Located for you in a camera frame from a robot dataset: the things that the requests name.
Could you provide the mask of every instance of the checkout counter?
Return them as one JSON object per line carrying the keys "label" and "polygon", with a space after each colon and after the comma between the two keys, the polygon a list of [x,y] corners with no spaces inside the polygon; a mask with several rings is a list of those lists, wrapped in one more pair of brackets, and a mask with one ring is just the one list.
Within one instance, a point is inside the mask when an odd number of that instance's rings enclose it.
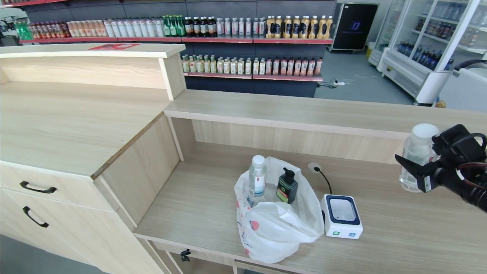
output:
{"label": "checkout counter", "polygon": [[[0,48],[2,234],[108,273],[485,272],[485,214],[446,189],[404,191],[394,154],[418,123],[487,133],[487,114],[188,90],[184,45],[100,46]],[[301,168],[323,197],[306,167],[319,163],[355,198],[360,239],[250,259],[234,185],[257,154]]]}

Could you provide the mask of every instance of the drawer handle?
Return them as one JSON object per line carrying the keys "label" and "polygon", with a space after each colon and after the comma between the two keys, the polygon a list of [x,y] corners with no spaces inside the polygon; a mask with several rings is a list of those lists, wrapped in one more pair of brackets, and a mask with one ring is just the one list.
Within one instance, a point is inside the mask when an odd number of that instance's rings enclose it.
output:
{"label": "drawer handle", "polygon": [[28,216],[28,217],[29,217],[31,220],[33,220],[33,221],[34,221],[36,224],[38,224],[39,226],[41,226],[41,227],[48,227],[48,226],[49,226],[49,224],[48,224],[48,223],[46,223],[46,222],[44,222],[43,224],[40,224],[40,223],[38,223],[36,220],[34,220],[34,218],[32,218],[32,217],[29,215],[30,208],[29,208],[28,206],[24,206],[23,210],[24,210],[24,213],[25,213],[25,214],[26,214],[26,215],[27,215],[27,216]]}
{"label": "drawer handle", "polygon": [[30,187],[28,187],[28,186],[27,186],[28,184],[29,184],[29,182],[27,182],[27,181],[22,181],[22,183],[20,183],[20,186],[21,186],[21,187],[23,187],[23,188],[25,188],[25,189],[28,189],[28,190],[37,191],[37,192],[40,192],[40,193],[45,193],[45,194],[52,194],[52,193],[54,193],[54,191],[56,191],[56,190],[57,190],[57,188],[55,188],[55,187],[53,187],[53,186],[52,186],[52,187],[50,187],[50,188],[48,188],[48,189],[46,189],[46,190],[34,189],[34,188],[30,188]]}
{"label": "drawer handle", "polygon": [[181,255],[181,260],[183,262],[189,262],[188,255],[190,255],[190,254],[191,254],[191,251],[189,251],[189,249],[186,249],[186,251],[181,252],[181,254],[180,254]]}

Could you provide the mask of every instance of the black cable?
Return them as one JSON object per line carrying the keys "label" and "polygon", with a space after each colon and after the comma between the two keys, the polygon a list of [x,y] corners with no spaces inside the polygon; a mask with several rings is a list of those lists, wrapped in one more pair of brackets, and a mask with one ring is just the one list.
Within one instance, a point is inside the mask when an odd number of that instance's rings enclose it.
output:
{"label": "black cable", "polygon": [[330,189],[330,195],[331,195],[332,194],[332,186],[330,185],[330,181],[328,181],[328,178],[325,176],[325,174],[323,174],[323,172],[321,172],[319,167],[315,167],[315,171],[318,171],[319,173],[321,173],[321,175],[323,175],[323,177],[326,180],[326,183],[328,184],[328,189]]}

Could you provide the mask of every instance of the gray floor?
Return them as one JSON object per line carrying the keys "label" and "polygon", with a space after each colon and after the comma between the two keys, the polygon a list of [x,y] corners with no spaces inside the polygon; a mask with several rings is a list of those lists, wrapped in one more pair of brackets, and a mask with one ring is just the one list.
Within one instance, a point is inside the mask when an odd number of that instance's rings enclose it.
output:
{"label": "gray floor", "polygon": [[413,98],[369,64],[365,52],[325,51],[321,69],[323,81],[333,78],[345,82],[344,86],[330,89],[319,87],[315,98],[380,102],[412,105]]}

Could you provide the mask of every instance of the light wood countertop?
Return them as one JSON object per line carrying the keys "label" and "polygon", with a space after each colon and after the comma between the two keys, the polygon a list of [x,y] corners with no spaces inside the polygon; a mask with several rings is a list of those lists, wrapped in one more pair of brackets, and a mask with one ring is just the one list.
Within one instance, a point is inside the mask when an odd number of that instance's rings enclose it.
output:
{"label": "light wood countertop", "polygon": [[107,43],[1,47],[0,58],[22,57],[142,57],[168,58],[186,49],[184,44],[139,44],[125,50],[89,50]]}
{"label": "light wood countertop", "polygon": [[272,267],[323,274],[478,274],[485,272],[485,213],[445,188],[427,194],[403,190],[399,167],[246,147],[196,143],[178,164],[135,234],[238,260],[255,262],[244,252],[236,223],[234,185],[256,154],[300,167],[318,199],[328,193],[353,196],[363,222],[359,240],[321,236],[301,244]]}
{"label": "light wood countertop", "polygon": [[0,86],[2,161],[91,176],[169,104],[165,90],[70,83]]}
{"label": "light wood countertop", "polygon": [[164,113],[168,117],[404,139],[414,125],[440,130],[464,124],[487,132],[487,114],[385,103],[186,90]]}

